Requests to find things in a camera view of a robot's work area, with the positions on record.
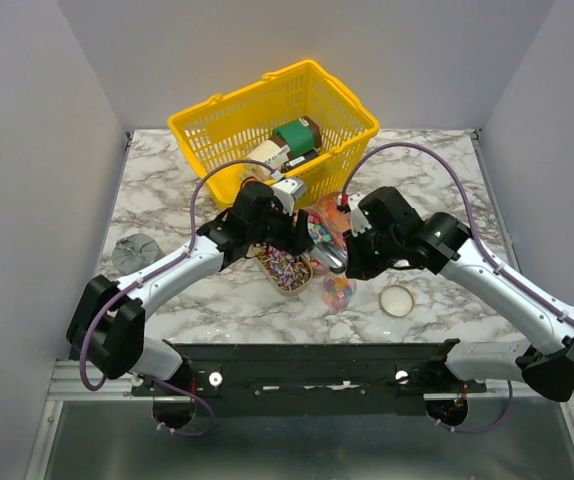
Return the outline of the pink tray pastel star candies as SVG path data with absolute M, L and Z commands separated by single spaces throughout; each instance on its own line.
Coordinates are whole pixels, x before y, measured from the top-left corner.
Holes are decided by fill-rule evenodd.
M 346 249 L 344 244 L 333 235 L 331 229 L 326 226 L 322 218 L 313 208 L 308 208 L 307 213 L 308 232 L 315 244 L 329 242 L 343 250 Z M 315 275 L 324 275 L 328 272 L 328 269 L 320 261 L 314 258 L 312 253 L 306 253 L 304 254 L 304 257 L 308 260 Z

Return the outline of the pink tray translucent star candies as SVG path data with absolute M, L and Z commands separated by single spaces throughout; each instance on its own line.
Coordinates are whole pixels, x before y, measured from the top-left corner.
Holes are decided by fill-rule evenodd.
M 320 197 L 315 204 L 315 209 L 334 241 L 341 247 L 345 247 L 343 234 L 350 229 L 350 217 L 348 213 L 337 209 L 336 202 L 339 195 L 340 192 L 335 191 Z

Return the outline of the beige tray swirl lollipops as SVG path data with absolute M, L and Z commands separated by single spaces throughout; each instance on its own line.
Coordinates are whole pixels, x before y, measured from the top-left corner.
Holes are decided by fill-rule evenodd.
M 313 277 L 313 269 L 303 256 L 293 256 L 273 247 L 262 249 L 255 257 L 270 284 L 283 296 L 297 296 Z

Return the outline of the gold rimmed jar lid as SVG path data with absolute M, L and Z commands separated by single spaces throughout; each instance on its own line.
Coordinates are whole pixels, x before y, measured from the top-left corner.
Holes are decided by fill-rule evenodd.
M 395 318 L 407 316 L 415 306 L 412 292 L 400 284 L 389 285 L 379 295 L 379 306 L 387 315 Z

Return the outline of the black box package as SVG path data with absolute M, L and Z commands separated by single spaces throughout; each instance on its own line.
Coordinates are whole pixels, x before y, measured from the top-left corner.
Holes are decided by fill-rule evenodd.
M 289 171 L 292 171 L 308 162 L 310 162 L 311 160 L 316 159 L 319 156 L 319 153 L 316 149 L 312 149 L 298 157 L 295 157 L 291 160 L 286 161 L 285 163 L 283 163 L 281 165 L 280 171 L 282 173 L 286 173 Z

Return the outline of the cream wrapped paper roll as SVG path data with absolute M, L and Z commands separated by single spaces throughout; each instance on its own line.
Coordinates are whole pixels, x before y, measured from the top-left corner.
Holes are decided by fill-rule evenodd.
M 289 154 L 290 148 L 287 144 L 279 144 L 268 139 L 249 152 L 245 159 L 261 162 L 279 170 L 289 160 Z M 260 181 L 268 180 L 271 177 L 269 170 L 256 164 L 245 164 L 245 171 L 247 177 L 254 177 Z

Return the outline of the clear plastic candy jar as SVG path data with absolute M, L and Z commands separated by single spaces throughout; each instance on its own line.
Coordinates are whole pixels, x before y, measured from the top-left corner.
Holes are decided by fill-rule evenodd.
M 344 275 L 328 273 L 322 281 L 322 301 L 333 310 L 345 309 L 356 293 L 356 281 Z

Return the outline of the green wrapped brown package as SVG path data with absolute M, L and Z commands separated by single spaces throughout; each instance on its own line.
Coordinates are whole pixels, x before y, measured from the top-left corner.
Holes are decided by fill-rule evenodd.
M 322 146 L 320 127 L 308 116 L 298 117 L 278 126 L 272 131 L 272 135 L 284 140 L 295 156 L 318 150 Z

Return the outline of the yellow plastic shopping basket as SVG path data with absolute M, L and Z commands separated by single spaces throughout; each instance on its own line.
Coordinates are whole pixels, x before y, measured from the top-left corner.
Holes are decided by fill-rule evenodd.
M 217 207 L 225 209 L 247 176 L 241 159 L 275 128 L 303 116 L 319 126 L 322 136 L 318 157 L 289 173 L 307 186 L 297 202 L 304 208 L 341 190 L 380 130 L 359 98 L 317 62 L 302 60 L 229 94 L 216 94 L 173 114 L 168 126 L 199 177 L 228 166 L 206 184 Z

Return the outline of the grey crumpled cloth lump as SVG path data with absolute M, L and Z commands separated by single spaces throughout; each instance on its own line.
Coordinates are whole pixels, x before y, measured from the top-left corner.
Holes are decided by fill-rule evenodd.
M 144 233 L 136 233 L 116 242 L 111 260 L 121 275 L 129 275 L 163 257 L 164 253 L 154 238 Z

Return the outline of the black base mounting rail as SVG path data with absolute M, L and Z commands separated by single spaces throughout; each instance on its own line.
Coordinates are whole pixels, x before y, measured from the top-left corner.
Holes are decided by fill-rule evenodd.
M 169 424 L 193 418 L 423 416 L 426 396 L 519 382 L 521 342 L 433 344 L 171 344 L 90 348 L 82 356 L 109 380 L 136 375 L 132 392 Z

